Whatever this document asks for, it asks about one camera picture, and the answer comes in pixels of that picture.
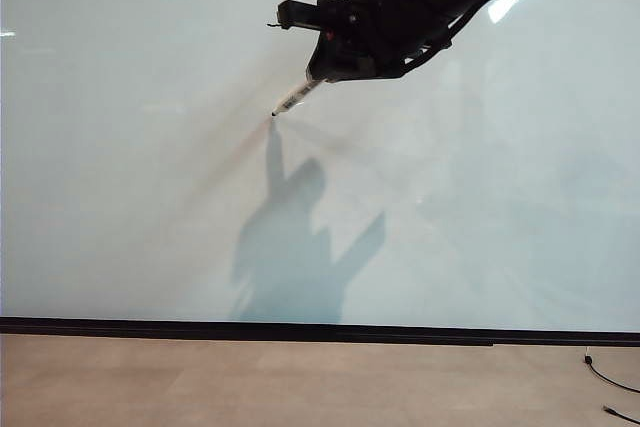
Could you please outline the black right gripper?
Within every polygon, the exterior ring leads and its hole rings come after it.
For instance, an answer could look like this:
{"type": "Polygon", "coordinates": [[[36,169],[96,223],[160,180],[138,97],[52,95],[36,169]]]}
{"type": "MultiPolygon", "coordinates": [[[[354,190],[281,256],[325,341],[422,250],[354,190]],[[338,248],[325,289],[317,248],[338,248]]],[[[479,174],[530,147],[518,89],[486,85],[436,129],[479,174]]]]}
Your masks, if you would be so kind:
{"type": "Polygon", "coordinates": [[[269,27],[303,28],[319,33],[306,67],[306,78],[337,83],[398,78],[405,60],[415,60],[422,48],[445,43],[453,22],[453,0],[317,0],[315,4],[284,0],[269,27]],[[333,31],[348,23],[353,6],[353,30],[365,51],[333,31]]]}

